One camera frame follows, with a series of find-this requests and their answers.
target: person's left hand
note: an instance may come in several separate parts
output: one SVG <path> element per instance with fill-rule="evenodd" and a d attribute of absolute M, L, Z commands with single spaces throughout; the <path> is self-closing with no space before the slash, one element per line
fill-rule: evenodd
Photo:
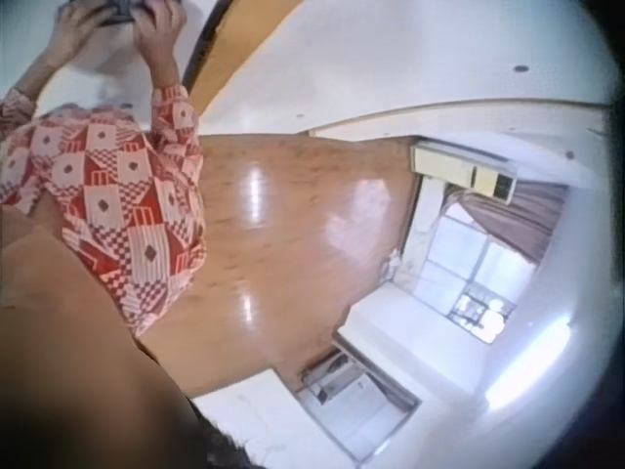
<path fill-rule="evenodd" d="M 112 17 L 114 9 L 106 0 L 76 0 L 65 3 L 57 11 L 55 29 L 44 52 L 46 63 L 61 68 L 86 44 L 92 32 Z"/>

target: wooden panel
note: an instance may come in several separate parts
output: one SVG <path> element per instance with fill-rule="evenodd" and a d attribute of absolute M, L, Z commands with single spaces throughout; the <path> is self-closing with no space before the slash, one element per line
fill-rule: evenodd
<path fill-rule="evenodd" d="M 232 2 L 191 90 L 191 102 L 200 114 L 300 3 L 302 0 Z"/>
<path fill-rule="evenodd" d="M 203 141 L 208 261 L 145 337 L 193 396 L 275 365 L 289 385 L 399 246 L 417 176 L 409 141 Z"/>

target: window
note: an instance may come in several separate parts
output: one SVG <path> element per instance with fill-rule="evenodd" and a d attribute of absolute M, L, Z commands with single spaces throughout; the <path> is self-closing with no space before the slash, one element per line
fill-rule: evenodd
<path fill-rule="evenodd" d="M 490 344 L 503 330 L 534 269 L 454 204 L 440 219 L 414 295 Z"/>

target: hand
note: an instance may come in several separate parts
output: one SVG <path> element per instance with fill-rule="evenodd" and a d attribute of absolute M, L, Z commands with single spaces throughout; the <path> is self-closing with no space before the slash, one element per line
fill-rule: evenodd
<path fill-rule="evenodd" d="M 135 42 L 147 66 L 154 72 L 159 67 L 175 64 L 174 46 L 187 23 L 187 13 L 177 0 L 146 0 L 146 8 L 133 9 Z"/>
<path fill-rule="evenodd" d="M 52 68 L 61 68 L 86 44 L 92 32 L 112 17 L 106 0 L 77 0 L 65 3 L 58 12 L 55 29 L 43 57 Z"/>

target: shirt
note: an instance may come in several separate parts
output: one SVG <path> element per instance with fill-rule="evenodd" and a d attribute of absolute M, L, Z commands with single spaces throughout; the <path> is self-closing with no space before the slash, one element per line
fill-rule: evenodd
<path fill-rule="evenodd" d="M 147 134 L 113 107 L 67 105 L 33 119 L 35 108 L 15 89 L 0 102 L 0 204 L 27 215 L 48 192 L 64 243 L 141 335 L 206 259 L 203 158 L 187 90 L 153 92 Z"/>

